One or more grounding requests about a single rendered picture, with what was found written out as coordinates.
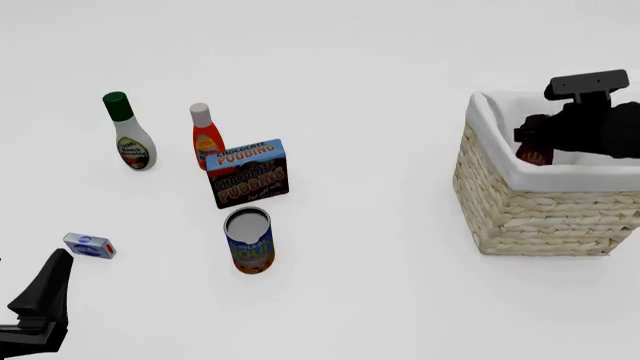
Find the flat plate on black stalk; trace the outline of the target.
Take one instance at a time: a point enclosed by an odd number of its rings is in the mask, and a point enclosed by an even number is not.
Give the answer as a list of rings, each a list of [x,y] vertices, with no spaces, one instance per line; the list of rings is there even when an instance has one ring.
[[[611,94],[629,84],[627,71],[623,69],[553,77],[544,90],[544,98],[610,107]]]

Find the chocolate pudding box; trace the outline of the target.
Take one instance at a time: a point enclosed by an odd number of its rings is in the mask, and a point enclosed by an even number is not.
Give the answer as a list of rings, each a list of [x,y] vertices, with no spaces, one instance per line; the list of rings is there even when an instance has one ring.
[[[286,152],[279,139],[227,149],[205,161],[218,209],[289,192]]]

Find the dark red bbq sauce bottle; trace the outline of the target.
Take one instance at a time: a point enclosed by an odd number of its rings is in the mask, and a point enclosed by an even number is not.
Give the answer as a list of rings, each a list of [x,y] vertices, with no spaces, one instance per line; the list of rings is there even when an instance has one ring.
[[[554,149],[548,146],[526,141],[520,144],[516,151],[516,157],[521,161],[536,166],[547,166],[553,164]]]

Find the small silver blue box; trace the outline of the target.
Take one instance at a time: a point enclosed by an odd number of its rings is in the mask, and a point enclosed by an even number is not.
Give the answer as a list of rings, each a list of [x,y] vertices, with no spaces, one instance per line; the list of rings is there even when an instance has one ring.
[[[82,254],[88,257],[112,259],[117,254],[116,248],[109,239],[97,236],[88,236],[78,233],[67,233],[63,242],[74,254]]]

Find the woven wicker basket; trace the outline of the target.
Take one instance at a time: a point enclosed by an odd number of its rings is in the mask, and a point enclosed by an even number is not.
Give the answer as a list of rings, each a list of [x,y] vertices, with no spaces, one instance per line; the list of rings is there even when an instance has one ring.
[[[604,256],[640,227],[640,191],[533,192],[507,185],[466,124],[453,188],[485,255]]]

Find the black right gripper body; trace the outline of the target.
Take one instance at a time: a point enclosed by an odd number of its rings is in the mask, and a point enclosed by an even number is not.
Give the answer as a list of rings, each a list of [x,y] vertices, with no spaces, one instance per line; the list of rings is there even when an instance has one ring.
[[[513,131],[516,143],[528,143],[534,149],[604,154],[601,130],[606,108],[567,103],[554,115],[534,114]]]

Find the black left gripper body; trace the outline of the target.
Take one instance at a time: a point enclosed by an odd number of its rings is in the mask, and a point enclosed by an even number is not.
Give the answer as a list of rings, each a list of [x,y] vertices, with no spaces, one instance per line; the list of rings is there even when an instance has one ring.
[[[27,317],[17,325],[0,325],[0,353],[57,353],[68,324],[46,317]]]

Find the red sauce bottle white cap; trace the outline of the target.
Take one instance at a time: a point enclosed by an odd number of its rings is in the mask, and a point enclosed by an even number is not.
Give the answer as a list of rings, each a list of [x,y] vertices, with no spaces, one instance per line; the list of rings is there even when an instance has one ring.
[[[192,104],[189,111],[193,121],[193,146],[196,160],[199,167],[206,170],[206,157],[224,152],[226,146],[218,128],[212,121],[207,104]]]

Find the ranch dressing bottle green cap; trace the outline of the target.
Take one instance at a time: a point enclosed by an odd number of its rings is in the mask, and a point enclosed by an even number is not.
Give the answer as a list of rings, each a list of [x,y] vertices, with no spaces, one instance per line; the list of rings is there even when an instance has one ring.
[[[132,170],[149,170],[157,160],[156,146],[136,119],[127,95],[110,92],[102,101],[114,124],[116,148],[122,160]]]

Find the alphabet soup can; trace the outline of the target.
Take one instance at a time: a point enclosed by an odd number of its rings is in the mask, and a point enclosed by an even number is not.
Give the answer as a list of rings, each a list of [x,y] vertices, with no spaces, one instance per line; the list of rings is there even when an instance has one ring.
[[[246,206],[232,212],[223,225],[236,269],[256,275],[275,260],[271,218],[263,209]]]

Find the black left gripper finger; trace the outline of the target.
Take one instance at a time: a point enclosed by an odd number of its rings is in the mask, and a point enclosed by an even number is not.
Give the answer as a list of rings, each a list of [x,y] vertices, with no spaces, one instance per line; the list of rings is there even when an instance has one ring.
[[[44,319],[67,326],[67,293],[73,261],[63,248],[56,249],[31,284],[7,308],[19,320]]]

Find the white cloth basket liner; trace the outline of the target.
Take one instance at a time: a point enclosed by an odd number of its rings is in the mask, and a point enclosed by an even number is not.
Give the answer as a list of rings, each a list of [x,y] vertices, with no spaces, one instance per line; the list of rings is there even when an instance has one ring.
[[[489,168],[515,191],[624,192],[640,191],[640,159],[614,159],[581,152],[555,152],[553,164],[535,166],[516,158],[513,130],[526,116],[554,114],[562,101],[547,101],[536,92],[474,92],[466,124],[475,132]]]

